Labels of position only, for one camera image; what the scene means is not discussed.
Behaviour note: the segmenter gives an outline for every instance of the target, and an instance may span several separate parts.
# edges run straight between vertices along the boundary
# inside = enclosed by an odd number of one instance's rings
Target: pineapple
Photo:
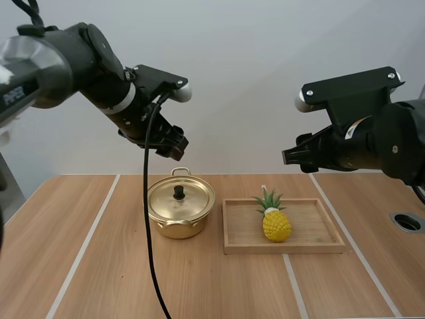
[[[287,239],[292,232],[291,224],[285,214],[281,212],[283,207],[279,207],[282,194],[274,197],[274,190],[269,194],[264,189],[264,199],[254,197],[263,206],[259,211],[263,217],[263,232],[271,241],[281,242]]]

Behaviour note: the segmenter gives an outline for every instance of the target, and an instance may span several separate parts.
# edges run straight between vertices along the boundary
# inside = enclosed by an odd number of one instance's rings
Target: black cable
[[[148,202],[147,202],[147,165],[149,161],[149,138],[151,135],[152,123],[159,113],[161,109],[161,104],[168,99],[170,92],[162,95],[158,102],[153,107],[151,117],[149,119],[149,123],[146,128],[146,137],[145,137],[145,157],[143,160],[143,212],[145,215],[145,226],[146,226],[146,239],[147,239],[147,253],[149,255],[149,267],[151,269],[151,276],[153,281],[153,286],[155,287],[155,292],[157,293],[157,297],[159,303],[161,304],[162,310],[164,311],[165,317],[167,319],[171,319],[170,313],[168,313],[167,307],[162,299],[161,291],[159,290],[159,285],[157,281],[157,275],[155,274],[155,267],[153,266],[153,251],[152,251],[152,237],[151,237],[151,227],[149,225],[149,210],[148,210]]]
[[[29,5],[27,5],[22,0],[12,0],[16,6],[21,8],[27,15],[30,16],[33,25],[43,27],[44,23],[39,15],[39,5],[37,4],[37,0],[28,0]]]

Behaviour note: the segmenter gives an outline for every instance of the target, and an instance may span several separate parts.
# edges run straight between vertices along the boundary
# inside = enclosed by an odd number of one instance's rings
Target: black robotic arm
[[[52,108],[80,91],[121,136],[144,148],[154,100],[191,98],[186,78],[142,64],[124,68],[94,25],[78,23],[65,30],[25,25],[18,32],[0,46],[0,125],[28,106]],[[180,160],[187,144],[182,129],[156,116],[150,148]]]
[[[392,103],[400,85],[391,67],[305,84],[297,108],[326,109],[332,125],[297,137],[285,164],[305,173],[381,169],[407,185],[425,183],[425,100]]]

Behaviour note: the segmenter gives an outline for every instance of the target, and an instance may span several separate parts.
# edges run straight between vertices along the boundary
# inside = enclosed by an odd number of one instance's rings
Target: pot lid
[[[184,170],[187,175],[175,175]],[[154,183],[147,191],[149,216],[157,221],[196,221],[213,208],[215,194],[204,180],[191,175],[185,167]]]

